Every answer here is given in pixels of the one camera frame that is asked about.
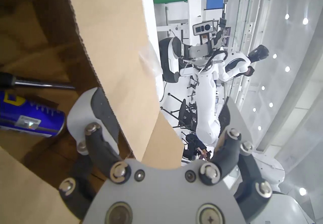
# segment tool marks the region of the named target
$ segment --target white humanoid robot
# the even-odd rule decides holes
[[[254,69],[250,64],[266,58],[269,51],[260,45],[250,52],[248,57],[242,52],[228,54],[222,47],[222,31],[216,33],[213,21],[193,25],[193,32],[194,35],[200,36],[200,45],[185,45],[177,37],[166,38],[159,42],[163,77],[167,82],[177,82],[179,76],[192,75],[197,81],[195,90],[198,112],[196,135],[203,143],[216,145],[220,123],[215,116],[217,87],[214,81],[220,79],[225,82],[242,74],[251,76]],[[202,44],[202,35],[207,35],[210,40]],[[174,62],[174,59],[180,58],[192,67],[184,68],[179,72],[177,67],[173,71],[173,64],[178,64],[178,61]]]

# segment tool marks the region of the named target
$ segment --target chair leg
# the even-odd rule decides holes
[[[179,125],[179,126],[174,126],[173,128],[182,128],[185,127],[186,125]]]
[[[169,111],[167,111],[166,109],[164,109],[162,106],[160,107],[161,110],[167,112],[169,115],[171,115],[173,118],[176,118],[179,122],[181,122],[183,124],[183,126],[185,126],[185,123],[182,122],[182,120],[180,120],[178,117],[174,116],[172,113],[170,113]]]
[[[179,112],[180,110],[175,110],[175,111],[171,111],[171,113],[173,114],[174,112]]]
[[[179,102],[183,103],[183,101],[179,100],[177,97],[173,96],[171,93],[168,93],[167,95],[169,95],[169,96],[171,96],[171,97],[175,98],[177,101],[179,101]]]

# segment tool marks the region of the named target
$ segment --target black handle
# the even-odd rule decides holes
[[[8,89],[15,85],[16,77],[7,72],[0,72],[0,88]]]

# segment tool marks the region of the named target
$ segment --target metal rod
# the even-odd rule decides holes
[[[171,97],[173,97],[173,98],[175,98],[177,101],[183,103],[183,101],[179,100],[177,97],[173,96],[171,93],[168,93],[168,95],[171,96]]]
[[[165,7],[165,13],[166,13],[166,26],[168,26],[168,15],[167,15],[168,7]]]
[[[15,87],[34,87],[34,88],[53,88],[53,89],[65,89],[65,90],[75,90],[74,86],[62,83],[53,82],[41,82],[37,80],[26,80],[23,78],[18,78],[14,83]]]
[[[167,111],[166,109],[164,109],[162,106],[160,107],[161,110],[164,110],[165,112],[167,112],[169,115],[171,115],[172,117],[176,118],[179,122],[181,122],[184,126],[185,126],[185,123],[180,120],[178,117],[174,116],[172,113],[170,113],[169,111]]]

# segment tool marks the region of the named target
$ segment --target black office chair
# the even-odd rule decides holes
[[[162,106],[160,107],[161,110],[167,112],[173,118],[176,118],[178,120],[178,126],[174,126],[173,128],[183,128],[183,129],[188,129],[188,130],[192,130],[195,128],[195,130],[192,130],[192,131],[196,131],[197,114],[193,113],[192,106],[188,106],[186,104],[186,99],[181,101],[177,97],[171,95],[171,93],[168,93],[167,95],[169,95],[169,96],[175,98],[177,101],[181,102],[180,109],[175,110],[175,111],[171,111],[171,112],[167,111]],[[178,112],[178,117],[173,115],[174,112]]]

